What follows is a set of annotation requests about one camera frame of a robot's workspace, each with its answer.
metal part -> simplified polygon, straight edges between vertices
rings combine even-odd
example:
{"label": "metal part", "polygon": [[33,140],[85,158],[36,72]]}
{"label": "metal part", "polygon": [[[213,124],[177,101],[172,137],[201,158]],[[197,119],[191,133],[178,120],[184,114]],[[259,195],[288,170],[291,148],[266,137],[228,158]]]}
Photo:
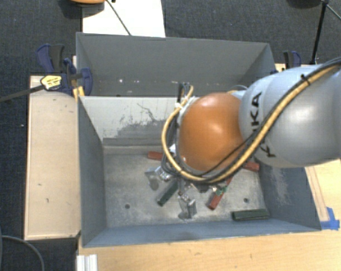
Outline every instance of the metal part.
{"label": "metal part", "polygon": [[187,194],[183,194],[178,197],[178,201],[182,209],[178,218],[182,220],[192,219],[197,214],[195,199],[191,199]]}
{"label": "metal part", "polygon": [[149,180],[150,188],[153,191],[156,191],[159,188],[159,181],[162,180],[164,182],[169,182],[173,176],[171,174],[166,173],[163,171],[161,166],[154,168],[151,167],[147,171],[145,171],[145,175]]}
{"label": "metal part", "polygon": [[149,180],[148,184],[153,191],[156,191],[159,188],[158,174],[156,173],[157,169],[158,168],[149,168],[144,172]]}

blue tape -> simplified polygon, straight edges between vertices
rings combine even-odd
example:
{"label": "blue tape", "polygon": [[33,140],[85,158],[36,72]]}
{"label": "blue tape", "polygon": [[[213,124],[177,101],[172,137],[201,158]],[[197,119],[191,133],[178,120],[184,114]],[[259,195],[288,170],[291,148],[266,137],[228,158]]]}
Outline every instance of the blue tape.
{"label": "blue tape", "polygon": [[326,207],[327,212],[329,213],[330,220],[320,222],[323,230],[336,230],[338,231],[340,228],[340,220],[335,219],[334,211],[332,208]]}

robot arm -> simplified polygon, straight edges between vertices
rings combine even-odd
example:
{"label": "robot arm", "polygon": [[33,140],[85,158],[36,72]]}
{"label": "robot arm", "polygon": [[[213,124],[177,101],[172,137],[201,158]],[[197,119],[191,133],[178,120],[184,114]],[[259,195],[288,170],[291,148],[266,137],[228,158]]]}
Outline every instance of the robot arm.
{"label": "robot arm", "polygon": [[[162,134],[168,162],[163,166],[189,181],[224,181],[252,156],[279,168],[341,158],[341,58],[291,68],[247,90],[187,103],[191,90]],[[172,155],[168,138],[177,136],[177,120],[179,136]]]}

red object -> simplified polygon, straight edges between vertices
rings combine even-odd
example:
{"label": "red object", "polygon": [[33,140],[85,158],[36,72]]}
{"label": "red object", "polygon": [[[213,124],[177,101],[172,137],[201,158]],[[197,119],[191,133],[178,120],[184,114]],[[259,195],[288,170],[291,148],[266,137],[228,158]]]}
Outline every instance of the red object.
{"label": "red object", "polygon": [[[252,171],[252,172],[258,172],[260,170],[260,164],[254,163],[252,161],[249,161],[243,166],[244,169]],[[227,186],[231,183],[233,177],[230,177],[226,180]],[[216,193],[213,193],[209,197],[209,201],[207,203],[207,208],[210,210],[215,210],[220,203],[221,199],[223,197],[223,193],[221,195],[217,195]]]}
{"label": "red object", "polygon": [[163,154],[158,151],[149,151],[148,152],[148,159],[151,160],[161,160]]}

blue clamp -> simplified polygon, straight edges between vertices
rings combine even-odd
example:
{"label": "blue clamp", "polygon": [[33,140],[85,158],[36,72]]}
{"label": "blue clamp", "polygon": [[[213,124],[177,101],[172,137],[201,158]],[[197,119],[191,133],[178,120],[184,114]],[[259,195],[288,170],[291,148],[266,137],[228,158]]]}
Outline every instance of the blue clamp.
{"label": "blue clamp", "polygon": [[329,213],[330,220],[320,222],[323,230],[336,230],[338,231],[340,228],[340,220],[335,219],[334,211],[332,208],[326,207],[327,212]]}
{"label": "blue clamp", "polygon": [[90,95],[93,89],[93,77],[88,67],[82,68],[77,73],[76,67],[69,58],[62,60],[63,45],[44,44],[36,51],[36,58],[39,65],[45,70],[46,74],[56,73],[62,77],[62,87],[56,91],[73,94],[76,86],[72,81],[76,81],[77,86],[84,88],[85,95]]}
{"label": "blue clamp", "polygon": [[284,51],[286,69],[301,66],[301,56],[296,51]]}

